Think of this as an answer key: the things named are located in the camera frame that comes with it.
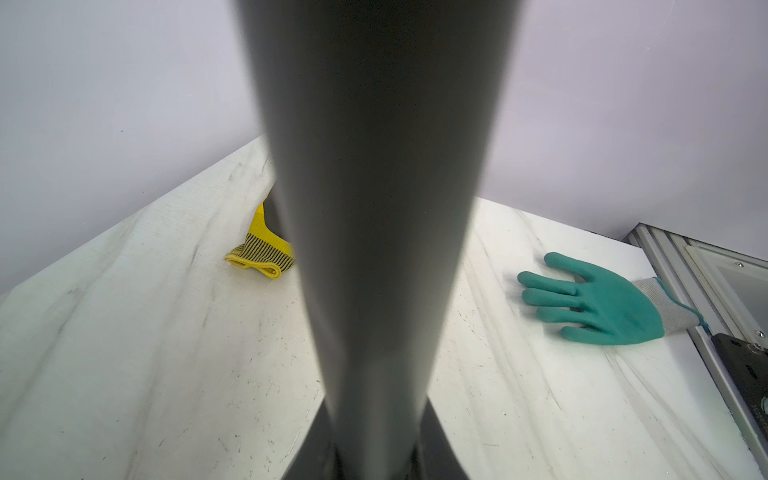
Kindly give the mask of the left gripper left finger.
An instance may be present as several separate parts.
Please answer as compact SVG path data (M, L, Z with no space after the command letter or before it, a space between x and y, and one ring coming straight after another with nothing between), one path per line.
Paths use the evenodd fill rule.
M334 480L342 468L334 443L330 416L322 402L307 435L283 474L283 480Z

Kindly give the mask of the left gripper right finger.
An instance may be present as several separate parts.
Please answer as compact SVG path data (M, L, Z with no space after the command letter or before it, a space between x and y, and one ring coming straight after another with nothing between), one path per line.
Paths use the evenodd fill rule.
M413 451L413 478L423 480L468 480L455 456L430 400L420 423Z

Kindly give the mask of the dark grey utensil rack stand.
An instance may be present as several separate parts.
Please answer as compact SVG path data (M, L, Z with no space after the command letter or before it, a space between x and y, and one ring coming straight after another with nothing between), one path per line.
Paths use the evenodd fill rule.
M517 1L235 5L337 464L408 472Z

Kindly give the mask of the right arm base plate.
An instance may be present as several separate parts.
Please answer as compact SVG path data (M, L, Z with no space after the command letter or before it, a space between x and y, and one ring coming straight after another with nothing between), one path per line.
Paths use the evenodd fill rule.
M764 437L767 437L767 351L718 333L713 345Z

